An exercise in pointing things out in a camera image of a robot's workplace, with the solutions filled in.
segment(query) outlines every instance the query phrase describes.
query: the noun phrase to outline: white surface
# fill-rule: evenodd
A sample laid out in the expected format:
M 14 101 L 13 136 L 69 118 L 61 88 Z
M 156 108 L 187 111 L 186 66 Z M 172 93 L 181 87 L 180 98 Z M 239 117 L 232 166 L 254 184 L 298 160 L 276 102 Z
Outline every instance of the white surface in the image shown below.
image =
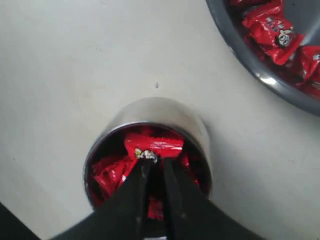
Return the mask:
M 204 0 L 2 0 L 0 83 L 0 202 L 43 239 L 91 212 L 89 148 L 150 96 L 210 127 L 226 213 L 270 239 L 320 238 L 320 118 L 249 75 Z

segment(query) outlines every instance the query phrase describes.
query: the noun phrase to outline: metal bowl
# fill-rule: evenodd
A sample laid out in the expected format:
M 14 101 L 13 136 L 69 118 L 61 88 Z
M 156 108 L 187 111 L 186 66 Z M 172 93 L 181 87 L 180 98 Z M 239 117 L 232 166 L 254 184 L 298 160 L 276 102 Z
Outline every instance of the metal bowl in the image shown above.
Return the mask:
M 259 47 L 245 41 L 246 31 L 234 17 L 226 0 L 206 0 L 212 17 L 228 46 L 243 66 L 261 83 L 296 107 L 320 116 L 320 101 L 294 87 L 297 77 L 269 59 L 259 57 Z M 298 33 L 305 34 L 301 45 L 320 45 L 320 1 L 285 0 L 284 15 Z

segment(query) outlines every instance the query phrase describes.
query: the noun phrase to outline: white table surface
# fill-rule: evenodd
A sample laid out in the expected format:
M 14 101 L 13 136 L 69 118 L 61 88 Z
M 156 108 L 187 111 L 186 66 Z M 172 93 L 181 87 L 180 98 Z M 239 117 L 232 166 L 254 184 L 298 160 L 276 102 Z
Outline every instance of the white table surface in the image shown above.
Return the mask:
M 92 211 L 89 148 L 151 96 L 209 126 L 221 209 L 269 239 L 320 238 L 320 118 L 244 69 L 204 0 L 2 0 L 0 83 L 0 202 L 42 239 Z

